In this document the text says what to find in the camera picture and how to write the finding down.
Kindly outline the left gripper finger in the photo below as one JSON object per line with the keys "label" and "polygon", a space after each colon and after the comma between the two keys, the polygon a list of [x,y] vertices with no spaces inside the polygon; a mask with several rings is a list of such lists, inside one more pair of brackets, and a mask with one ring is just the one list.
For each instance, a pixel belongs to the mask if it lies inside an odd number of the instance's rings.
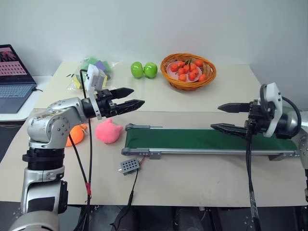
{"label": "left gripper finger", "polygon": [[114,89],[111,90],[111,94],[112,94],[112,99],[121,99],[121,98],[125,98],[128,95],[130,95],[131,93],[133,93],[134,90],[130,89],[130,88],[118,88],[118,89]]}
{"label": "left gripper finger", "polygon": [[116,106],[116,114],[122,115],[139,109],[145,103],[144,100],[129,100]]}

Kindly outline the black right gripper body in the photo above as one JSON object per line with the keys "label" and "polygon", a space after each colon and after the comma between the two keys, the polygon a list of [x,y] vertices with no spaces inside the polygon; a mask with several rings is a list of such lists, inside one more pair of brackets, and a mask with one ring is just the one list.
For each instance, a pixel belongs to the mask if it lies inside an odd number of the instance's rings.
{"label": "black right gripper body", "polygon": [[258,104],[258,100],[253,100],[250,102],[248,119],[245,122],[245,127],[253,135],[263,133],[268,130],[272,119],[273,107],[267,108],[264,112],[263,106]]}

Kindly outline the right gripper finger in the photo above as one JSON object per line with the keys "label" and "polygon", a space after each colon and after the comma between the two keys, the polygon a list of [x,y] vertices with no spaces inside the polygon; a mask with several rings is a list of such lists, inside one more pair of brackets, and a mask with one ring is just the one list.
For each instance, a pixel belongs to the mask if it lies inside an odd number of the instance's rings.
{"label": "right gripper finger", "polygon": [[241,138],[248,137],[248,128],[235,126],[233,124],[226,124],[226,123],[218,123],[218,124],[211,124],[211,128],[218,130],[224,134],[235,135]]}
{"label": "right gripper finger", "polygon": [[250,103],[226,103],[220,105],[218,110],[227,112],[227,113],[241,113],[241,112],[249,112]]}

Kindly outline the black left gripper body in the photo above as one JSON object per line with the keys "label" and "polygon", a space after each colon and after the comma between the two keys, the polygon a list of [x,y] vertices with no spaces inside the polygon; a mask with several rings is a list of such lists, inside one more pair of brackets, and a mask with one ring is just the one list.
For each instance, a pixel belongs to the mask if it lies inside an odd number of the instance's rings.
{"label": "black left gripper body", "polygon": [[97,91],[96,103],[98,105],[99,111],[102,117],[113,117],[117,115],[116,107],[117,105],[113,103],[113,99],[117,99],[117,90],[99,90]]}

